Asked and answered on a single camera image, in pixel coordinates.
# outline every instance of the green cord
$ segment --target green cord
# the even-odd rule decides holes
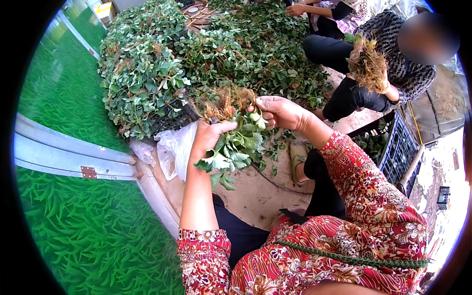
[[[287,241],[276,241],[275,244],[287,246],[293,249],[317,254],[320,256],[326,256],[328,258],[340,260],[340,261],[347,262],[353,265],[369,265],[369,266],[374,266],[374,267],[384,266],[384,267],[389,267],[389,268],[398,267],[402,269],[418,269],[418,268],[427,266],[429,263],[429,260],[403,260],[403,259],[382,260],[382,259],[375,259],[375,258],[349,257],[349,256],[341,255],[338,253],[326,252],[326,251],[302,246],[302,245],[295,244],[292,242],[287,242]]]

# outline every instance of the sandal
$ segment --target sandal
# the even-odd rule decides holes
[[[300,163],[305,163],[306,153],[305,146],[301,141],[292,141],[290,143],[290,159],[292,160],[292,180],[297,185],[302,185],[302,182],[299,182],[296,178],[296,166]]]

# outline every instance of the red floral blouse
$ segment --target red floral blouse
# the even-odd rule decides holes
[[[177,253],[188,294],[301,294],[322,280],[348,282],[388,294],[416,291],[425,268],[354,266],[290,247],[289,241],[352,257],[426,259],[426,220],[352,140],[335,132],[320,154],[346,203],[344,221],[310,217],[285,221],[261,249],[248,253],[230,273],[226,232],[180,229]]]

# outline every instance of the white plastic bag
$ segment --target white plastic bag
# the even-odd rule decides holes
[[[154,136],[154,140],[159,140],[157,143],[157,157],[159,158],[160,168],[167,180],[178,176],[180,180],[185,181],[188,159],[194,144],[197,127],[198,121],[190,123],[180,130],[165,130]],[[171,172],[170,165],[172,162],[175,163],[175,168]]]
[[[143,143],[136,138],[131,137],[129,147],[141,161],[151,165],[153,168],[156,166],[156,160],[152,156],[152,151],[154,150],[152,145],[148,145],[147,143]]]

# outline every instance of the gray knit sweater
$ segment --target gray knit sweater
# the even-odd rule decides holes
[[[399,104],[414,101],[425,92],[436,78],[434,66],[410,62],[405,73],[405,57],[398,48],[396,36],[404,20],[391,10],[384,10],[359,26],[354,34],[360,33],[370,40],[377,39],[376,50],[385,54],[388,64],[388,80],[400,93]]]

